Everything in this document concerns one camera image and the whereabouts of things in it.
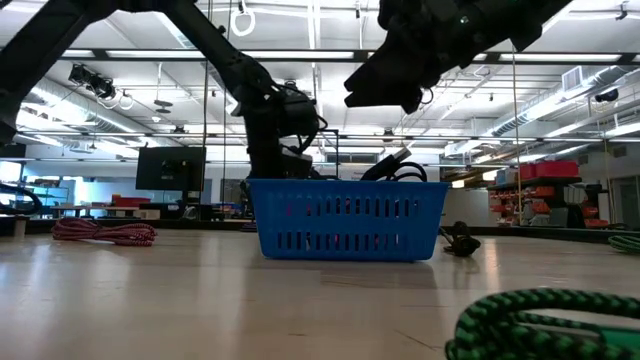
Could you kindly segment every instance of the computer monitor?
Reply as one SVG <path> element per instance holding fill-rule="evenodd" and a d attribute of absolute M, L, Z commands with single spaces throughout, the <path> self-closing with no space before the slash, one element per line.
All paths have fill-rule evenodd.
<path fill-rule="evenodd" d="M 206 153 L 202 148 L 142 148 L 138 157 L 136 189 L 202 191 L 202 164 Z"/>

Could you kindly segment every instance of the red rope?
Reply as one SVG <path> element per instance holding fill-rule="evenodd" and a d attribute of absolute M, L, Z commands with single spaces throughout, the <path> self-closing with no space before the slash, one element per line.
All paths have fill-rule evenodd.
<path fill-rule="evenodd" d="M 123 246 L 151 246 L 158 235 L 147 224 L 106 227 L 78 218 L 58 220 L 51 232 L 54 240 L 100 240 Z"/>

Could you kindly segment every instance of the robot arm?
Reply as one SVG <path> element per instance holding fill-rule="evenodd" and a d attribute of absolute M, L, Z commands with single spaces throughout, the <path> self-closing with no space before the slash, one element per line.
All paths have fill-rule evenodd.
<path fill-rule="evenodd" d="M 440 74 L 468 66 L 478 53 L 507 38 L 523 50 L 569 2 L 381 0 L 378 22 L 387 38 L 346 81 L 352 92 L 346 104 L 400 105 L 412 113 L 422 89 L 437 84 Z M 225 39 L 223 29 L 214 27 L 193 0 L 49 0 L 0 52 L 0 145 L 15 135 L 16 116 L 31 88 L 89 24 L 116 10 L 164 13 L 213 64 L 241 104 L 252 177 L 282 178 L 291 169 L 305 168 L 308 161 L 296 158 L 301 151 L 283 152 L 279 139 L 313 139 L 319 130 L 314 103 L 297 89 L 277 85 L 264 67 Z"/>
<path fill-rule="evenodd" d="M 238 100 L 252 176 L 287 175 L 287 157 L 292 156 L 283 155 L 279 139 L 315 136 L 319 122 L 314 103 L 304 93 L 276 84 L 264 67 L 227 41 L 224 29 L 214 27 L 192 0 L 48 1 L 0 53 L 0 144 L 15 135 L 16 116 L 31 88 L 89 24 L 116 10 L 164 13 L 213 64 Z"/>
<path fill-rule="evenodd" d="M 571 0 L 380 0 L 382 46 L 346 82 L 348 107 L 400 105 L 411 114 L 422 90 L 510 39 L 522 51 Z"/>

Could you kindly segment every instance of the coiled green rope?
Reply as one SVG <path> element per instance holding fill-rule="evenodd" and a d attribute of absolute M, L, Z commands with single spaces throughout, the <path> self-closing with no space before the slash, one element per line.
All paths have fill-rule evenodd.
<path fill-rule="evenodd" d="M 633 236 L 612 236 L 609 244 L 616 250 L 630 254 L 640 254 L 640 238 Z"/>
<path fill-rule="evenodd" d="M 445 348 L 447 359 L 640 360 L 640 332 L 525 312 L 541 309 L 640 319 L 640 301 L 628 297 L 559 289 L 491 295 L 460 315 L 455 338 Z M 576 335 L 576 330 L 588 331 L 593 336 Z"/>

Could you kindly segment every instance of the desk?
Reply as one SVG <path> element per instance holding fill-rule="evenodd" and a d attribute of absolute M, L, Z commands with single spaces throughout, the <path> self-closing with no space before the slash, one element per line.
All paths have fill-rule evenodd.
<path fill-rule="evenodd" d="M 121 207 L 121 206 L 53 206 L 53 218 L 59 219 L 61 211 L 75 211 L 75 217 L 80 217 L 82 210 L 85 211 L 86 216 L 91 215 L 91 210 L 105 210 L 107 214 L 111 214 L 118 211 L 124 211 L 124 216 L 133 216 L 133 212 L 138 210 L 137 207 Z"/>

